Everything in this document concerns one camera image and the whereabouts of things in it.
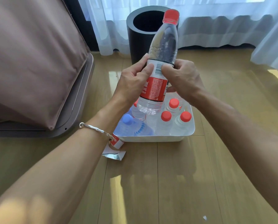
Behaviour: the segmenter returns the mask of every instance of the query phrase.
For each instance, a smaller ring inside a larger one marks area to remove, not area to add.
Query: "cylindrical bin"
[[[149,51],[157,30],[163,24],[163,6],[146,6],[129,14],[126,19],[132,64],[137,63]]]

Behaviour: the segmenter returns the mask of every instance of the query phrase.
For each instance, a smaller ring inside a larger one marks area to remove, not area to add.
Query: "red label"
[[[164,101],[168,80],[149,77],[140,97],[151,101]]]
[[[112,134],[112,136],[114,137],[114,140],[110,141],[110,143],[114,146],[118,142],[119,138],[114,134]]]

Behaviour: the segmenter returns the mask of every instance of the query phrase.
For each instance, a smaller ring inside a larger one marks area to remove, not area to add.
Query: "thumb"
[[[140,78],[142,81],[146,82],[146,80],[149,78],[149,76],[152,74],[152,71],[154,69],[154,65],[153,64],[148,64],[146,65],[145,68],[142,69],[141,72],[137,73],[138,78]]]
[[[170,64],[162,65],[162,74],[165,76],[168,81],[171,81],[172,77],[175,74],[176,69],[173,68]]]

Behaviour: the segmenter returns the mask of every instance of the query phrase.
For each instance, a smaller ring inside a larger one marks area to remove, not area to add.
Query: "white curtain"
[[[278,69],[278,0],[79,0],[101,55],[129,54],[126,18],[151,5],[180,12],[178,47],[256,46],[252,61]]]

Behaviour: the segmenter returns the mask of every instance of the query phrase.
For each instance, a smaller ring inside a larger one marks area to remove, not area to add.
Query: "bangle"
[[[91,126],[91,125],[87,125],[87,124],[85,124],[85,123],[83,123],[83,122],[81,122],[81,123],[79,124],[79,127],[80,127],[80,128],[87,127],[87,128],[93,129],[93,130],[95,130],[95,131],[104,133],[104,134],[106,134],[106,135],[109,137],[109,141],[113,141],[113,140],[114,140],[114,137],[113,137],[112,135],[108,134],[107,132],[105,132],[105,131],[103,131],[103,130],[97,128],[97,127],[93,127],[93,126]]]

